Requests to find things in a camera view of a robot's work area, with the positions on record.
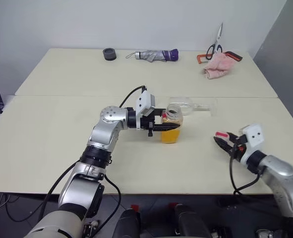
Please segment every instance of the yellow liquid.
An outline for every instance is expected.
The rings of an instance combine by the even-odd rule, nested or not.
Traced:
[[[179,133],[180,133],[179,129],[162,131],[161,140],[163,143],[167,143],[167,144],[176,143]]]

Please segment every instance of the red object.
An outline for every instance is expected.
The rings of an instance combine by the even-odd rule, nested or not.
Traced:
[[[242,56],[239,56],[239,55],[237,55],[236,53],[233,53],[232,51],[227,51],[227,52],[224,52],[224,54],[226,55],[226,56],[228,56],[228,57],[230,57],[230,58],[233,58],[234,60],[236,60],[236,61],[238,61],[238,62],[240,62],[242,59],[243,59],[243,57]],[[210,57],[212,54],[207,54],[207,55],[197,55],[197,61],[198,61],[198,63],[206,63],[206,62],[208,62],[208,61],[201,61],[201,59],[200,58],[206,58],[206,56],[207,57]]]
[[[200,58],[203,58],[203,57],[206,58],[206,56],[207,57],[210,57],[211,55],[212,54],[197,55],[197,61],[198,61],[198,63],[206,63],[206,62],[208,62],[208,61],[201,61]]]
[[[171,202],[168,204],[168,207],[174,209],[177,204],[179,204],[179,203],[178,202]]]
[[[217,131],[216,132],[216,136],[221,136],[221,137],[229,138],[229,134],[224,133],[224,132],[220,132],[220,131]]]
[[[138,212],[139,206],[138,205],[131,205],[131,208],[135,211]]]

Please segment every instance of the black cable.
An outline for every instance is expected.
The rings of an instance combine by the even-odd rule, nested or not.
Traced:
[[[107,175],[105,175],[106,181],[108,181],[109,184],[111,184],[118,193],[118,201],[117,201],[117,206],[114,209],[114,211],[109,215],[109,217],[102,223],[101,226],[99,226],[90,236],[89,238],[92,238],[93,236],[95,236],[104,226],[106,223],[108,223],[108,221],[113,217],[113,215],[117,212],[117,209],[119,208],[119,206],[121,205],[121,192],[120,189],[107,177]]]
[[[250,183],[248,183],[246,185],[243,185],[243,186],[241,186],[239,188],[236,187],[236,185],[234,183],[234,177],[233,177],[233,161],[234,161],[234,154],[236,152],[236,149],[237,149],[237,144],[234,144],[233,151],[232,151],[231,156],[230,156],[230,162],[229,162],[229,173],[230,173],[231,184],[232,184],[232,187],[234,188],[234,197],[236,199],[238,199],[239,202],[243,206],[245,206],[245,207],[247,207],[247,208],[249,208],[251,210],[254,210],[254,211],[257,211],[257,212],[260,212],[260,213],[264,213],[264,214],[267,214],[267,215],[275,216],[275,217],[281,217],[280,215],[277,215],[277,214],[274,214],[274,213],[270,213],[270,212],[266,212],[264,210],[252,208],[252,207],[248,206],[247,204],[245,204],[245,202],[242,200],[242,198],[244,197],[244,198],[247,198],[249,200],[256,200],[257,202],[262,203],[262,204],[265,204],[265,205],[268,205],[268,206],[277,207],[276,205],[269,204],[269,203],[264,202],[264,201],[262,201],[260,199],[257,199],[257,198],[252,198],[252,197],[250,197],[248,195],[245,195],[245,194],[243,194],[243,193],[240,192],[240,190],[243,190],[245,188],[248,188],[248,187],[254,185],[255,183],[257,183],[259,181],[260,175],[263,173],[263,171],[260,172],[260,173],[258,173],[257,177],[252,182],[250,182]]]
[[[5,204],[5,210],[6,210],[6,213],[8,215],[8,217],[14,221],[14,222],[23,222],[23,221],[26,221],[27,219],[29,219],[31,216],[33,216],[35,214],[35,212],[41,207],[43,203],[41,203],[31,214],[29,214],[26,218],[23,218],[21,220],[17,220],[15,218],[12,217],[12,215],[10,215],[9,211],[8,211],[8,207],[7,207],[7,203]]]
[[[54,189],[56,188],[56,186],[58,185],[58,183],[62,180],[62,178],[73,168],[75,167],[76,163],[78,162],[79,160],[77,160],[75,163],[73,163],[72,165],[69,166],[68,169],[65,170],[65,172],[63,172],[60,177],[56,180],[56,182],[53,184],[53,186],[51,187],[51,189],[48,191],[43,203],[41,204],[42,205],[42,209],[39,213],[39,217],[38,217],[38,222],[43,218],[44,216],[44,212],[45,212],[45,208],[46,208],[46,204],[47,202],[49,201],[50,197],[51,197],[51,194],[52,192],[54,191]]]
[[[127,95],[127,97],[123,100],[123,102],[120,104],[120,106],[119,106],[119,108],[121,108],[122,106],[123,106],[123,104],[126,102],[126,100],[135,92],[135,91],[137,91],[137,90],[139,90],[139,89],[145,89],[146,88],[146,86],[145,85],[142,85],[142,86],[139,86],[139,87],[137,87],[137,88],[134,88],[128,95]]]
[[[16,199],[14,199],[13,201],[8,201],[8,203],[14,203],[14,202],[16,202],[17,200],[19,199],[19,197],[17,197]]]

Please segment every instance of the glass jar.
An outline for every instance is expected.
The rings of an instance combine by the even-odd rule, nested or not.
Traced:
[[[169,104],[167,106],[167,109],[164,110],[162,113],[162,123],[172,122],[172,123],[179,124],[180,127],[173,130],[162,131],[161,141],[163,143],[172,144],[177,142],[178,136],[180,134],[182,120],[183,120],[183,117],[182,117],[180,106],[178,104]]]

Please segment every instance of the purple umbrella handle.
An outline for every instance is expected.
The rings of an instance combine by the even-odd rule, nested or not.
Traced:
[[[178,60],[178,50],[173,49],[171,51],[162,51],[166,61],[177,61]]]

